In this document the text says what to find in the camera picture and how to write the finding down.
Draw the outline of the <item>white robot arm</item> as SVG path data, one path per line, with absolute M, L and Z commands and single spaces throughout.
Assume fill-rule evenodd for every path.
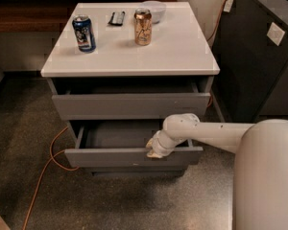
M 192 139 L 235 154 L 232 230 L 288 230 L 288 121 L 202 123 L 191 113 L 167 117 L 149 140 L 163 158 Z

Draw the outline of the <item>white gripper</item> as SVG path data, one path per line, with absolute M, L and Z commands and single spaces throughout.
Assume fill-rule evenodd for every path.
M 172 139 L 164 130 L 160 130 L 146 144 L 146 148 L 152 148 L 147 153 L 147 157 L 157 159 L 166 157 L 173 152 L 176 145 L 175 139 Z

